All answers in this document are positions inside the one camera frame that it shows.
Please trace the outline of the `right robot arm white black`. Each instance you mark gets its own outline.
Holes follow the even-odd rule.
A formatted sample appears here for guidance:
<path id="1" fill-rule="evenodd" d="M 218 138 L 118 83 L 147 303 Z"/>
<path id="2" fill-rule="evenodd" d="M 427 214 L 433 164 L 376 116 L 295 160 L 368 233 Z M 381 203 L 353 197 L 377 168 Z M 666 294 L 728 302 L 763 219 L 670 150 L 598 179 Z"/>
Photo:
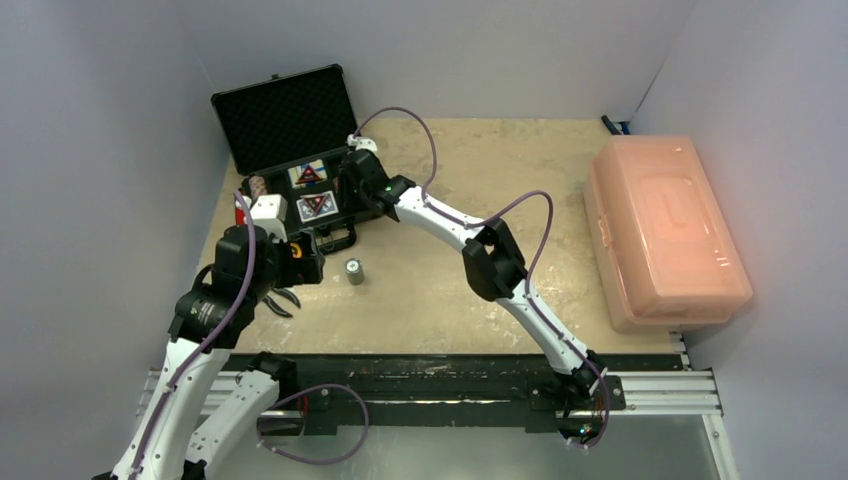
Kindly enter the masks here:
<path id="1" fill-rule="evenodd" d="M 369 150 L 347 153 L 341 173 L 376 215 L 415 226 L 459 252 L 471 290 L 501 306 L 523 327 L 541 348 L 569 404 L 584 407 L 600 392 L 609 392 L 606 367 L 545 303 L 532 282 L 534 266 L 526 264 L 503 219 L 464 214 L 402 175 L 389 177 Z"/>

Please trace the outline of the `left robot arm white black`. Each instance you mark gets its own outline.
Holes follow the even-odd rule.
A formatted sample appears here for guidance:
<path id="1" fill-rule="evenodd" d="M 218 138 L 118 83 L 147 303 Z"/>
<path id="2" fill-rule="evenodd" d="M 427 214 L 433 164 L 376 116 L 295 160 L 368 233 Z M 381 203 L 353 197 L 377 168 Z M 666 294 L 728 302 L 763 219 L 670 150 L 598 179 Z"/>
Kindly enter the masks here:
<path id="1" fill-rule="evenodd" d="M 261 226 L 228 228 L 213 262 L 175 305 L 150 403 L 129 447 L 104 478 L 210 479 L 263 410 L 292 405 L 299 387 L 295 363 L 261 353 L 223 403 L 201 416 L 261 300 L 273 289 L 320 283 L 323 266 L 310 229 L 282 238 Z"/>

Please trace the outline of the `grey poker chip stack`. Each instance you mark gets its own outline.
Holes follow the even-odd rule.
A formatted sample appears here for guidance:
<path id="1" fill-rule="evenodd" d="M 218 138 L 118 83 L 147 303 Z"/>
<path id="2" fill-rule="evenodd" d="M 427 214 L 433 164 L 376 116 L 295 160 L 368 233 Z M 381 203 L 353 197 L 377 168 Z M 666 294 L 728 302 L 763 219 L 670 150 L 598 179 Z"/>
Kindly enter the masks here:
<path id="1" fill-rule="evenodd" d="M 361 285 L 365 281 L 365 272 L 359 259 L 350 258 L 345 262 L 345 274 L 351 285 Z"/>

